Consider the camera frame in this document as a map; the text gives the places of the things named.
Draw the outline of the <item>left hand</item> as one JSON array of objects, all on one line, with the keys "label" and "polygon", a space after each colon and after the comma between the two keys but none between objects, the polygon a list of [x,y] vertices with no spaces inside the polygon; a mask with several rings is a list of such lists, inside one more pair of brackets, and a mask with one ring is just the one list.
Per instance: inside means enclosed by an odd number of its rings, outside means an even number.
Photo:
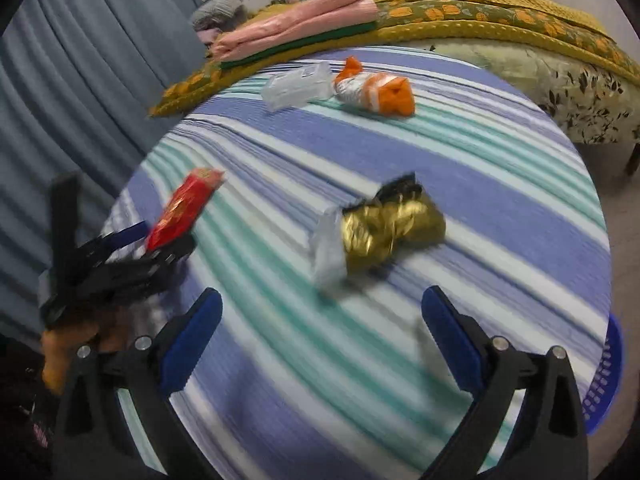
[{"label": "left hand", "polygon": [[45,330],[41,337],[44,355],[42,381],[57,398],[64,392],[66,376],[77,350],[90,344],[102,353],[125,349],[131,328],[131,314],[125,307],[96,312],[91,318]]}]

